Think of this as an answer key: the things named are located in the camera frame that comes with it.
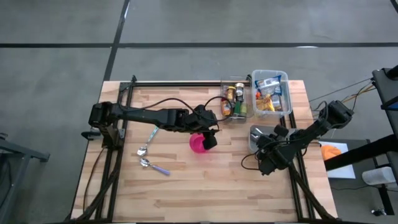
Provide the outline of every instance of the concrete floor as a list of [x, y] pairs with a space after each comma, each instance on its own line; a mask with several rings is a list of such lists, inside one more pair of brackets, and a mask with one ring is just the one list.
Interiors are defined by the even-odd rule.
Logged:
[[[112, 42], [123, 0], [0, 0], [0, 43]], [[121, 42], [398, 42], [398, 13], [388, 0], [132, 0]], [[310, 99], [397, 64], [398, 48], [119, 49], [111, 80], [209, 80], [255, 69], [305, 80]], [[110, 49], [0, 49], [0, 131], [51, 153], [32, 161], [12, 220], [62, 221], [70, 211]], [[341, 100], [365, 83], [322, 100]], [[313, 101], [316, 106], [321, 100]], [[375, 91], [358, 98], [355, 116], [333, 138], [378, 139], [392, 132]], [[367, 217], [377, 195], [335, 195], [344, 220]], [[396, 223], [394, 217], [372, 222]]]

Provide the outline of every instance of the butcher block tabletop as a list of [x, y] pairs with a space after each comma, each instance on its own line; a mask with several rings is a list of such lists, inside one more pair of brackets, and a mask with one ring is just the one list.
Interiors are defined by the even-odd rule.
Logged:
[[[99, 102], [115, 103], [119, 84], [120, 82], [104, 82]], [[313, 123], [304, 82], [291, 80], [289, 88], [297, 127], [304, 129]], [[195, 107], [218, 95], [220, 87], [134, 87], [131, 106], [143, 107], [165, 98], [176, 97]], [[166, 101], [152, 110], [161, 108], [185, 106], [178, 101]], [[219, 100], [213, 100], [206, 108], [213, 110], [217, 118], [221, 119]], [[155, 126], [128, 122], [113, 222], [297, 221], [287, 169], [262, 176], [259, 171], [241, 167], [241, 159], [249, 153], [250, 126], [275, 126], [279, 123], [279, 118], [268, 117], [263, 120], [250, 118], [244, 124], [220, 122], [221, 131], [216, 133], [218, 145], [203, 154], [195, 154], [190, 149], [189, 134], [160, 129], [148, 145], [146, 158], [152, 164], [171, 171], [167, 176], [151, 167], [142, 167], [136, 154]], [[102, 150], [101, 143], [102, 140], [98, 139], [88, 144], [72, 218], [83, 212], [83, 196], [90, 172]], [[94, 171], [86, 196], [86, 207], [100, 190], [105, 157], [106, 149]], [[309, 145], [304, 161], [311, 191], [328, 212], [336, 217], [326, 169], [320, 148], [316, 144]], [[245, 165], [256, 167], [257, 162], [249, 157]], [[110, 190], [105, 197], [104, 216], [108, 211], [109, 195]], [[302, 191], [300, 199], [306, 217]]]

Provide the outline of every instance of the magenta cup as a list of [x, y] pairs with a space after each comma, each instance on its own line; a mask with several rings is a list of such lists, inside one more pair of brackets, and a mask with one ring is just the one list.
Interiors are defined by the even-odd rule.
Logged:
[[189, 146], [191, 147], [192, 151], [195, 153], [204, 153], [207, 150], [203, 147], [203, 140], [205, 140], [205, 137], [203, 137], [202, 134], [192, 134], [191, 138], [189, 139]]

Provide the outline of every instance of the jar lid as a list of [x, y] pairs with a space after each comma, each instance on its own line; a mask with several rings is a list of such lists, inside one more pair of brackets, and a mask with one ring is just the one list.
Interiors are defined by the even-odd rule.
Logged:
[[243, 83], [237, 83], [237, 84], [235, 84], [235, 87], [236, 87], [236, 88], [237, 88], [237, 87], [244, 88], [244, 84], [243, 84]]

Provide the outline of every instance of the spoon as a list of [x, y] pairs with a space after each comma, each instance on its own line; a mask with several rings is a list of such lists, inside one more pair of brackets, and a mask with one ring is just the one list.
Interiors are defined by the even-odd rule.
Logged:
[[141, 158], [141, 159], [139, 160], [139, 162], [141, 163], [141, 165], [142, 165], [143, 167], [149, 167], [149, 166], [150, 166], [150, 167], [154, 168], [155, 170], [157, 170], [157, 171], [159, 171], [159, 172], [161, 172], [161, 173], [163, 173], [163, 174], [165, 174], [165, 175], [170, 175], [170, 171], [165, 170], [165, 169], [163, 169], [163, 168], [160, 168], [160, 167], [158, 167], [158, 166], [152, 165], [147, 159]]
[[148, 153], [148, 144], [149, 144], [150, 140], [152, 140], [152, 138], [155, 136], [157, 130], [159, 130], [159, 128], [155, 127], [154, 131], [152, 132], [152, 134], [150, 134], [149, 139], [145, 143], [145, 146], [142, 146], [138, 149], [138, 151], [137, 151], [138, 156], [144, 156]]

